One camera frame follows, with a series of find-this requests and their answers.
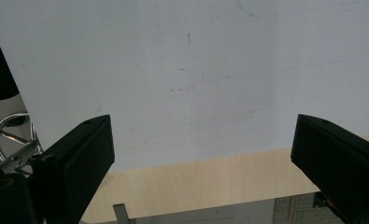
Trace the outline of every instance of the plywood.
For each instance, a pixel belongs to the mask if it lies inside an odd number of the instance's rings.
[[[290,153],[283,148],[111,172],[83,220],[115,220],[112,206],[118,203],[125,203],[130,217],[147,217],[318,191]]]

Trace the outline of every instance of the metal bracket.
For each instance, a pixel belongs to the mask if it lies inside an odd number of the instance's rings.
[[[316,192],[314,197],[313,197],[313,208],[322,208],[322,207],[327,207],[327,198],[326,196],[323,195],[323,193],[321,192]]]
[[[135,218],[130,219],[126,211],[125,204],[117,204],[113,206],[118,224],[135,224]]]
[[[79,223],[115,160],[110,116],[80,123],[31,162],[28,178],[11,174],[36,146],[30,141],[0,162],[0,223]]]
[[[291,160],[345,223],[369,223],[369,142],[328,120],[299,115]]]

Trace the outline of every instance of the pencil mark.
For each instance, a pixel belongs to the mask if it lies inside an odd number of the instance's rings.
[[[149,143],[154,146],[164,146],[166,148],[168,147],[179,147],[179,146],[185,146],[188,145],[193,141],[193,139],[183,139],[182,142],[178,143],[175,140],[175,136],[181,136],[187,133],[194,133],[194,132],[204,132],[208,130],[210,127],[207,124],[210,123],[221,123],[222,121],[227,121],[231,124],[237,124],[237,123],[243,123],[245,120],[253,119],[253,111],[256,111],[257,109],[252,109],[248,111],[240,111],[235,113],[225,113],[222,115],[215,115],[211,118],[207,118],[205,122],[201,122],[196,126],[190,125],[188,120],[191,120],[191,118],[186,118],[187,121],[184,123],[176,123],[177,129],[174,131],[167,131],[166,129],[159,129],[154,131],[154,135],[151,139],[149,139]]]
[[[330,61],[330,62],[326,62],[326,63],[314,63],[314,64],[308,64],[305,66],[298,66],[298,67],[289,67],[289,68],[284,68],[284,69],[278,69],[275,71],[269,71],[269,72],[261,72],[261,73],[250,73],[250,74],[246,74],[246,75],[242,75],[242,76],[224,76],[224,77],[218,77],[218,78],[206,78],[205,77],[205,72],[202,73],[203,76],[203,81],[204,82],[208,82],[208,83],[212,83],[212,82],[217,82],[217,81],[225,81],[228,79],[236,79],[236,78],[241,78],[241,77],[258,77],[258,76],[266,76],[266,75],[271,75],[271,74],[276,74],[276,73],[284,73],[284,72],[290,72],[290,71],[295,71],[295,70],[300,70],[300,69],[304,69],[304,68],[322,68],[323,66],[326,65],[331,65],[331,64],[335,64],[335,63],[346,63],[348,62],[349,59],[345,59],[345,60],[335,60],[335,61]]]
[[[336,3],[336,4],[332,4],[328,6],[306,7],[306,8],[297,9],[297,10],[289,10],[286,12],[276,12],[276,13],[272,12],[270,14],[253,13],[252,11],[255,11],[256,9],[254,8],[247,9],[246,7],[243,7],[241,1],[242,0],[236,0],[236,4],[240,10],[243,10],[244,12],[246,12],[248,15],[250,15],[250,17],[257,18],[257,19],[264,19],[264,18],[271,18],[271,17],[276,17],[276,16],[285,16],[291,13],[301,13],[301,12],[306,12],[306,11],[319,10],[319,9],[324,9],[324,8],[329,8],[329,7],[349,6],[349,5],[356,4],[359,0],[347,0],[343,3]]]
[[[195,86],[187,86],[187,87],[180,87],[180,88],[177,88],[177,89],[172,89],[170,90],[170,92],[175,92],[175,91],[181,91],[181,92],[185,92],[185,91],[195,91],[196,88]]]

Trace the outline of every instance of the metal rod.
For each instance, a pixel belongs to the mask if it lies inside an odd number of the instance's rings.
[[[10,139],[10,140],[12,140],[14,142],[20,143],[22,145],[26,145],[26,144],[29,143],[27,140],[22,139],[22,138],[14,135],[12,133],[4,132],[3,130],[1,130],[0,134],[1,134],[1,136],[5,137],[5,138],[8,138],[8,139]]]
[[[295,195],[291,196],[290,211],[289,211],[289,221],[292,223],[294,217],[294,207],[295,207]]]
[[[22,167],[35,153],[36,141],[30,141],[26,146],[0,162],[0,174],[8,174]]]
[[[40,155],[42,154],[44,151],[42,150],[42,147],[38,141],[38,136],[36,135],[35,132],[35,126],[33,125],[33,122],[30,122],[30,135],[31,135],[31,139],[33,141],[37,141],[37,146],[36,146],[36,155]]]
[[[113,205],[115,216],[117,217],[118,224],[135,224],[136,219],[130,219],[126,211],[125,204]]]

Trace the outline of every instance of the metal ring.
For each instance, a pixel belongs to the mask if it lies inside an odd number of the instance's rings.
[[[29,114],[26,113],[26,112],[19,112],[19,113],[15,113],[15,114],[11,114],[11,115],[8,115],[6,116],[4,119],[2,119],[0,121],[0,135],[3,135],[5,136],[6,138],[10,139],[10,140],[13,140],[15,142],[18,142],[20,144],[23,144],[23,145],[26,145],[28,143],[30,143],[31,141],[27,141],[27,140],[24,140],[24,139],[21,139],[17,136],[14,136],[14,135],[10,135],[9,133],[5,133],[3,131],[3,128],[5,128],[7,126],[7,123],[12,120],[12,119],[16,119],[18,117],[26,117],[26,118],[30,118],[29,117]],[[31,134],[31,140],[34,140],[34,141],[37,141],[37,137],[36,137],[36,133],[35,133],[35,129],[34,129],[34,126],[33,126],[33,123],[31,123],[31,126],[30,126],[30,134]],[[37,146],[36,146],[36,153],[35,155],[39,155],[43,152],[42,150],[42,147],[41,145],[39,144],[39,142],[37,141]],[[0,160],[1,161],[4,161],[7,159],[7,156],[4,154],[3,150],[1,149],[0,147]],[[27,172],[27,171],[23,171],[22,169],[17,169],[18,172],[24,174],[24,175],[30,175],[31,173]]]

